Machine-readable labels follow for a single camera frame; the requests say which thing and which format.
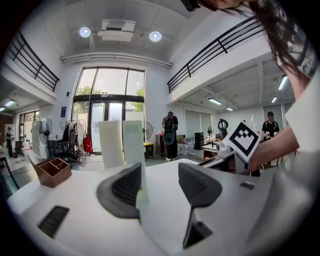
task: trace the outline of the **standing fan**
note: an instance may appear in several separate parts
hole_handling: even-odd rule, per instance
[[[49,125],[46,121],[43,121],[39,129],[39,137],[42,144],[49,145],[49,135],[50,135]]]
[[[210,143],[210,134],[212,133],[212,126],[208,127],[208,134],[209,134],[209,143]]]
[[[145,121],[143,122],[143,127],[142,127],[142,132],[143,132],[143,142],[146,142],[147,139],[151,138],[154,129],[152,128],[152,125]]]

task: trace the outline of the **floor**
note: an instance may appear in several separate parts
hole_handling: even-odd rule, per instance
[[[190,159],[198,163],[201,162],[200,160],[187,155],[178,156],[177,159],[182,158]],[[19,160],[11,157],[7,157],[6,159],[9,168],[13,173],[13,177],[20,188],[22,188],[29,182],[38,179],[37,173],[27,157],[21,157]],[[154,156],[153,158],[146,159],[145,165],[149,167],[164,164],[166,162],[167,160],[165,157]],[[72,163],[72,169],[76,171],[95,172],[102,171],[105,169],[105,167],[102,160],[102,156],[92,154],[90,156],[87,156],[86,161],[82,162],[80,165],[76,162]],[[6,183],[6,185],[3,186],[3,181],[2,179],[0,180],[1,193],[4,196],[4,198],[7,199],[18,189],[15,186],[11,176],[9,175],[7,168],[1,168],[0,171]]]

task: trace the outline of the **white table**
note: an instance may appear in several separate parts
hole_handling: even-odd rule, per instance
[[[142,225],[137,219],[114,217],[96,197],[100,182],[121,171],[123,166],[96,172],[72,171],[72,176],[56,188],[42,186],[35,180],[13,194],[8,204],[37,246],[49,255],[164,256],[178,253],[182,251],[190,214],[190,204],[178,183],[181,162],[196,164],[180,159],[146,168],[150,201],[140,209]],[[37,225],[54,206],[70,210],[51,239]]]
[[[208,144],[208,145],[203,146],[203,149],[204,149],[204,151],[203,151],[203,161],[206,158],[212,158],[213,156],[215,156],[218,153],[216,145],[212,146],[212,144]]]

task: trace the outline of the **person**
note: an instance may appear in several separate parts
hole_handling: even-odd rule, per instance
[[[13,154],[12,154],[12,140],[14,138],[11,135],[11,127],[8,127],[8,131],[5,134],[5,140],[6,140],[6,147],[8,148],[9,151],[9,157],[12,158]]]
[[[241,5],[248,5],[257,20],[263,25],[273,58],[287,75],[294,97],[297,100],[313,77],[318,58],[306,34],[276,0],[196,0],[212,11],[226,13],[236,11]],[[259,165],[281,158],[299,148],[290,125],[286,126],[274,139],[260,143],[250,158],[248,171]]]
[[[172,111],[162,119],[162,128],[165,128],[165,122],[172,120],[174,124],[174,139],[171,145],[164,144],[164,154],[167,161],[176,160],[178,156],[178,142],[177,142],[177,130],[178,130],[178,118],[174,116]]]
[[[268,120],[265,121],[262,126],[262,134],[263,134],[264,142],[275,137],[280,131],[279,125],[275,121],[274,113],[270,111],[268,112],[267,116],[268,116]]]

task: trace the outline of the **ceiling light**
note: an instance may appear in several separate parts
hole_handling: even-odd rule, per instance
[[[281,80],[281,83],[280,83],[280,85],[279,85],[278,90],[282,90],[282,89],[284,88],[287,80],[288,80],[288,77],[287,77],[287,76],[282,77],[282,80]]]
[[[10,100],[7,104],[5,104],[6,107],[10,107],[12,106],[13,104],[15,104],[15,101],[14,100]]]
[[[162,35],[160,32],[155,31],[150,33],[149,38],[152,42],[159,42],[162,38]]]
[[[210,98],[209,101],[212,102],[212,103],[215,103],[217,105],[221,105],[222,104],[220,101],[217,101],[217,100],[215,100],[213,98]]]
[[[84,26],[84,27],[80,28],[79,34],[80,34],[80,36],[82,36],[83,38],[87,38],[88,36],[91,35],[91,30],[90,30],[90,28]]]

